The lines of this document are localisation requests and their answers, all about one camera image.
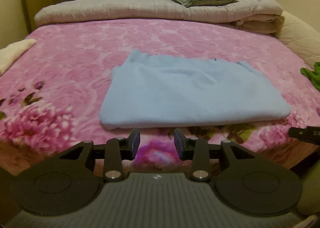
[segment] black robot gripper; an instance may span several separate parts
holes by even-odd
[[[12,183],[12,195],[23,210],[37,216],[77,211],[92,202],[105,183],[126,179],[121,161],[133,160],[139,144],[137,129],[128,138],[103,145],[83,141],[20,173]],[[296,174],[234,142],[212,145],[202,138],[186,138],[176,129],[174,144],[181,160],[192,160],[190,180],[206,183],[236,211],[280,215],[291,211],[301,197]],[[103,177],[93,174],[96,159],[104,159]],[[211,175],[210,159],[219,159],[217,176]]]

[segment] light blue folded cloth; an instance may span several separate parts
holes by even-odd
[[[106,129],[209,126],[282,119],[290,106],[246,61],[133,50],[112,69],[100,110]]]

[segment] white logo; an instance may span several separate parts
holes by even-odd
[[[154,178],[155,180],[159,180],[159,179],[162,178],[162,176],[161,176],[161,175],[154,175],[153,178]]]

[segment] pink floral blanket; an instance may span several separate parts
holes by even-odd
[[[14,146],[50,155],[82,140],[103,144],[126,137],[130,130],[104,130],[98,114],[111,69],[134,48],[186,58],[246,60],[292,105],[284,120],[183,128],[187,136],[215,144],[230,139],[259,152],[290,142],[291,126],[320,125],[319,92],[300,74],[303,60],[271,36],[206,23],[121,19],[42,26],[28,38],[37,44],[0,77],[0,140]],[[141,130],[135,164],[177,163],[172,132]]]

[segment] gray ribbed panel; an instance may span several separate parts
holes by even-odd
[[[75,213],[38,217],[20,212],[5,227],[290,228],[301,221],[293,213],[246,216],[221,203],[208,184],[192,182],[184,173],[161,174],[159,180],[155,175],[131,173],[125,181],[106,184],[94,202]]]

